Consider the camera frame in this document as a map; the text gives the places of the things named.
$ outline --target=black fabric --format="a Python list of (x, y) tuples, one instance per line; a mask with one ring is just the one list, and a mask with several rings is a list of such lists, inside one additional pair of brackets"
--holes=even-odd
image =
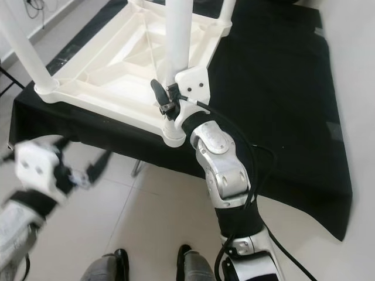
[[(214, 2), (206, 9), (195, 5), (195, 11), (217, 16)], [(55, 73), (124, 5), (111, 0), (52, 60), (49, 71)], [(232, 119), (252, 143), (278, 155), (262, 195), (305, 211), (342, 240), (352, 188), (344, 143), (330, 131), (340, 121), (329, 49), (316, 28), (321, 28), (317, 10), (238, 0), (233, 28), (209, 67), (210, 106)], [(93, 112), (62, 102), (45, 104), (29, 84), (13, 105), (10, 143), (49, 134), (204, 177), (188, 143), (169, 148), (159, 136)], [(238, 139), (236, 144), (249, 168), (244, 145)], [(264, 174), (270, 160), (261, 152), (258, 156)]]
[(57, 205), (54, 199), (36, 190), (16, 191), (9, 200), (21, 203), (37, 212), (41, 217), (47, 217)]
[(235, 238), (250, 237), (259, 233), (263, 228), (263, 220), (258, 212), (256, 201), (251, 203), (246, 210), (243, 206), (227, 209), (215, 209), (221, 234), (229, 237), (236, 233)]

